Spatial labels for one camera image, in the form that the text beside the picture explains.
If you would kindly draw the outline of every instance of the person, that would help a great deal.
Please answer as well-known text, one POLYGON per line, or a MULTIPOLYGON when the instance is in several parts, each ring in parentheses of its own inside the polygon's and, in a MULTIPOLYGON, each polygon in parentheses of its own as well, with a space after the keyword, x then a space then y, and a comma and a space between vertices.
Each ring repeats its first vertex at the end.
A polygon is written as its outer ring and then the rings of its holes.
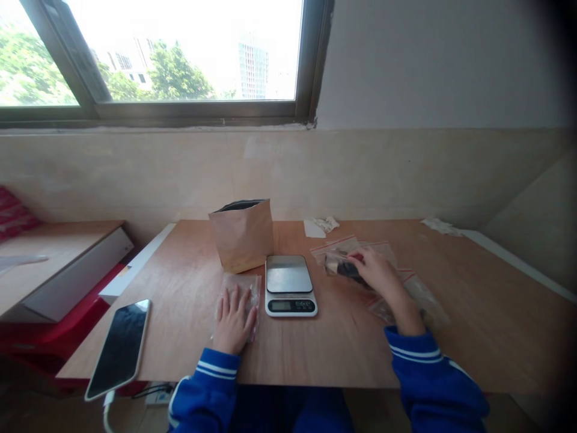
MULTIPOLYGON (((349 259, 387 301, 395 317, 396 326, 386 327, 385 335, 413 431, 484 431, 482 418, 488 415, 489 404, 483 393, 462 368, 441 353, 385 256, 365 247, 351 252, 349 259)), ((338 389, 236 387, 239 354, 257 314, 253 308, 245 319, 247 300, 248 293, 239 299, 238 287, 230 299, 227 290, 220 297, 213 347, 204 349, 194 375, 176 387, 169 404, 169 431, 352 432, 338 389), (279 400, 283 391, 284 400, 279 400), (279 419, 281 425, 274 425, 279 419)))

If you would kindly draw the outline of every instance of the left hand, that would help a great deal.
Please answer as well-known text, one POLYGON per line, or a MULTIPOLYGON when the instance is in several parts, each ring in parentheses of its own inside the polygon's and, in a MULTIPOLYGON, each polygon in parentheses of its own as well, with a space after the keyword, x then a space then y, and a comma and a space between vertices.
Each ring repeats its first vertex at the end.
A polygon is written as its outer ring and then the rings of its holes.
POLYGON ((225 288, 224 293, 218 299, 216 310, 216 327, 212 348, 229 355, 240 353, 257 318, 257 308, 254 306, 245 320, 246 303, 251 291, 246 290, 240 300, 239 294, 238 284, 234 287, 230 298, 228 289, 225 288))

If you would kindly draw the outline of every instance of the smartphone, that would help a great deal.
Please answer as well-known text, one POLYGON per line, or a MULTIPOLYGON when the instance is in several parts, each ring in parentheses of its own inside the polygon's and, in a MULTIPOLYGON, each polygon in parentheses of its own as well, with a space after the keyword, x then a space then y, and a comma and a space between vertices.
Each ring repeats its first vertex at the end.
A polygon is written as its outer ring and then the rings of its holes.
POLYGON ((136 379, 150 307, 150 299, 145 299, 116 310, 85 401, 95 400, 136 379))

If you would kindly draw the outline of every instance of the blue sleeve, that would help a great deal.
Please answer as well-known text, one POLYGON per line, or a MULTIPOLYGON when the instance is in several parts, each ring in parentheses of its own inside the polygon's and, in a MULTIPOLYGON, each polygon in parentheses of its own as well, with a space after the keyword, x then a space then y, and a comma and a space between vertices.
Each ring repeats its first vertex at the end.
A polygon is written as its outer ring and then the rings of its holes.
POLYGON ((481 418, 489 414, 489 404, 481 389, 457 363, 441 354, 430 332, 405 337, 397 327, 386 327, 385 334, 414 432, 485 431, 481 418))
POLYGON ((236 403, 240 357, 204 349, 194 376, 183 378, 168 405, 169 432, 225 432, 236 403))

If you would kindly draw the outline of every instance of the kraft paper bag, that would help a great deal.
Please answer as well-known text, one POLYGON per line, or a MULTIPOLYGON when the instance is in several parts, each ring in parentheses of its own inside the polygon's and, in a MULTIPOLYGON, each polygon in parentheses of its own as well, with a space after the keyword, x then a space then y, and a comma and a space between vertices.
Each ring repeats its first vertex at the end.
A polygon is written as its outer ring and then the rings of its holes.
POLYGON ((264 265, 273 254, 270 200, 241 200, 209 214, 225 272, 238 274, 264 265))

